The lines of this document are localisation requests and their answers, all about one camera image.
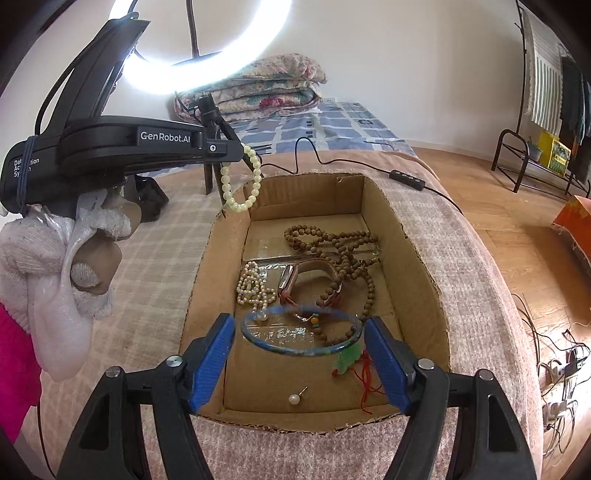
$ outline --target clothes rack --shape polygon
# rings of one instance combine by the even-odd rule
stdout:
[[[572,172],[572,171],[569,172],[569,175],[567,178],[565,176],[561,176],[561,175],[557,174],[556,172],[550,170],[549,168],[546,168],[543,165],[541,165],[540,163],[532,160],[531,153],[530,153],[530,146],[527,143],[527,141],[520,134],[521,122],[523,119],[523,107],[524,107],[524,103],[525,103],[525,82],[527,81],[527,48],[525,46],[525,31],[524,31],[524,21],[523,21],[524,10],[523,10],[523,7],[519,4],[519,0],[515,0],[515,3],[517,5],[517,11],[519,13],[519,25],[517,25],[517,23],[515,25],[521,31],[521,38],[522,38],[522,44],[523,44],[523,80],[522,80],[522,86],[521,86],[521,105],[519,107],[519,117],[517,119],[517,128],[515,130],[511,130],[510,128],[507,128],[507,129],[503,130],[501,132],[501,134],[499,135],[499,140],[496,145],[495,158],[492,162],[491,170],[495,171],[496,169],[498,169],[505,177],[507,177],[511,181],[511,183],[514,185],[514,188],[513,188],[514,193],[517,193],[519,191],[520,187],[526,187],[526,188],[529,188],[532,190],[537,190],[539,192],[543,192],[543,193],[546,193],[546,194],[549,194],[549,195],[552,195],[554,197],[558,197],[558,198],[564,200],[565,196],[572,195],[569,190],[572,185],[575,185],[576,187],[583,190],[586,193],[585,196],[587,198],[589,198],[589,195],[591,194],[591,181],[587,180],[587,185],[584,185],[581,181],[574,178],[574,172]],[[523,150],[507,144],[505,142],[505,137],[507,135],[509,135],[510,137],[513,137],[513,138],[517,139],[519,142],[523,143],[523,146],[524,146]],[[515,155],[516,157],[518,157],[521,160],[522,163],[521,163],[521,168],[519,171],[513,170],[512,168],[508,168],[508,167],[501,167],[498,164],[499,163],[499,156],[501,155],[501,151],[503,149],[508,150],[509,152],[511,152],[513,155]],[[572,148],[572,151],[571,151],[570,160],[574,159],[577,149],[578,149],[578,145],[575,144]],[[548,172],[548,173],[552,174],[554,177],[556,177],[562,181],[565,181],[566,188],[564,189],[564,192],[562,192],[562,187],[558,187],[554,183],[550,183],[550,182],[542,180],[538,177],[529,175],[527,173],[527,167],[529,165],[532,165],[542,171]],[[510,173],[517,174],[517,178],[514,179],[511,175],[509,175]],[[548,185],[556,190],[560,190],[561,193],[557,194],[552,191],[548,191],[548,190],[544,190],[542,188],[539,188],[535,185],[524,183],[525,178],[532,179],[532,180],[536,181],[537,183],[542,183],[542,184]]]

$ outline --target blue gripper pad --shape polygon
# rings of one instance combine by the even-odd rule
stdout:
[[[235,323],[236,320],[232,315],[226,317],[209,345],[206,346],[203,360],[195,369],[193,392],[189,399],[189,407],[194,413],[197,413],[212,397],[213,389],[217,385],[234,342]]]
[[[407,376],[373,319],[365,323],[365,347],[378,371],[389,402],[401,412],[407,413],[411,407],[411,400],[407,395]]]

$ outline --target pink cloth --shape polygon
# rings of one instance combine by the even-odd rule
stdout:
[[[29,408],[41,398],[40,375],[31,335],[0,303],[0,426],[13,443]]]

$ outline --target folded quilt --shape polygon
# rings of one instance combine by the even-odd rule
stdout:
[[[179,94],[174,107],[182,120],[196,122],[197,99],[210,93],[229,122],[293,115],[320,103],[319,83],[326,83],[326,76],[316,61],[295,53],[279,55],[257,60],[221,82]]]

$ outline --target wooden floor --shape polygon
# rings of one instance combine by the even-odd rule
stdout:
[[[517,194],[501,173],[491,172],[490,162],[435,150],[418,148],[417,154],[440,177],[441,183],[476,229],[494,257],[507,286],[527,302],[540,333],[566,348],[563,332],[570,329],[580,342],[591,345],[591,296],[588,276],[550,224],[565,202],[529,189]],[[564,352],[541,339],[541,360],[558,358]],[[579,374],[579,381],[591,374],[591,359]],[[548,384],[541,376],[542,385]],[[561,384],[546,395],[547,401],[560,401]],[[542,479],[560,480],[591,432],[591,381],[574,392],[579,406],[574,435],[562,454],[556,451],[544,460]],[[570,434],[567,416],[562,446]],[[552,431],[545,434],[550,441]]]

